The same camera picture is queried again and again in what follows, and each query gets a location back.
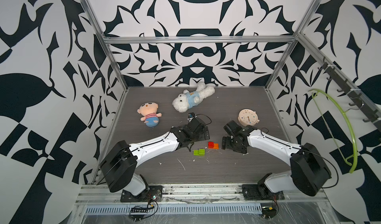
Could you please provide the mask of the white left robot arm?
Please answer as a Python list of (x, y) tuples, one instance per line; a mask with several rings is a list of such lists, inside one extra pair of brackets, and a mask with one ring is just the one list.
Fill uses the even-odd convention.
[(125, 190), (133, 196), (139, 196), (148, 189), (148, 184), (142, 175), (135, 173), (138, 166), (164, 153), (181, 148), (190, 150), (195, 142), (209, 139), (207, 124), (202, 119), (194, 117), (188, 124), (172, 127), (162, 136), (145, 142), (128, 144), (122, 140), (100, 163), (103, 177), (97, 184), (104, 181), (111, 193)]

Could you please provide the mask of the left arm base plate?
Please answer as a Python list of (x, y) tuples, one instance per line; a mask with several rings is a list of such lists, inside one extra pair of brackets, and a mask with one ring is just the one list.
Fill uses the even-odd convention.
[(123, 190), (120, 202), (122, 203), (148, 202), (150, 200), (160, 202), (162, 199), (162, 192), (163, 192), (163, 186), (161, 185), (148, 186), (139, 195), (132, 195), (130, 192)]

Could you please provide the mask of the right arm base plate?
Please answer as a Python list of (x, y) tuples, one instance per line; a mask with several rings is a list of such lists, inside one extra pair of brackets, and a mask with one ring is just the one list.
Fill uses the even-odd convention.
[(242, 184), (242, 194), (245, 200), (284, 200), (283, 192), (272, 193), (264, 184)]

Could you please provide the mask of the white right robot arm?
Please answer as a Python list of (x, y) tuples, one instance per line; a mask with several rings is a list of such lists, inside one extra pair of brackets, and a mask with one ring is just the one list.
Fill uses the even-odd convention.
[(300, 191), (307, 196), (315, 196), (331, 178), (330, 162), (310, 143), (290, 143), (256, 127), (242, 127), (235, 121), (227, 123), (224, 130), (227, 136), (222, 139), (222, 149), (246, 154), (247, 148), (253, 147), (290, 167), (289, 171), (266, 174), (257, 184), (259, 196), (276, 195), (283, 191)]

